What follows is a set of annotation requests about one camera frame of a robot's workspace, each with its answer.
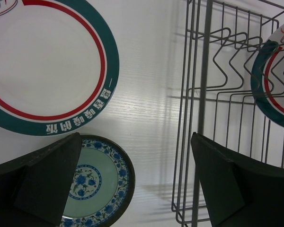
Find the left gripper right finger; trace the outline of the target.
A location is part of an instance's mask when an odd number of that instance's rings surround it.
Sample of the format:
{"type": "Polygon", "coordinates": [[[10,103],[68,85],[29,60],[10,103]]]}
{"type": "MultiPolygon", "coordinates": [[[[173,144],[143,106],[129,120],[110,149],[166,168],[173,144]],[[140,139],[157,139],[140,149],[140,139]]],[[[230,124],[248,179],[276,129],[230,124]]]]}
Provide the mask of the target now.
{"type": "Polygon", "coordinates": [[[214,227],[284,227],[284,168],[193,133],[191,147],[214,227]]]}

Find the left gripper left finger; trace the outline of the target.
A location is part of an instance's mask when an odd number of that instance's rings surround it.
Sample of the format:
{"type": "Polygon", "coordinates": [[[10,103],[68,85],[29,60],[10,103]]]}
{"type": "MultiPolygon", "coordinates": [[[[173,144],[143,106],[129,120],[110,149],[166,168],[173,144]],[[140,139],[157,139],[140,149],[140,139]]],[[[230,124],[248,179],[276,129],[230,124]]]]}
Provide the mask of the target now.
{"type": "Polygon", "coordinates": [[[0,164],[0,227],[59,226],[81,146],[76,132],[0,164]]]}

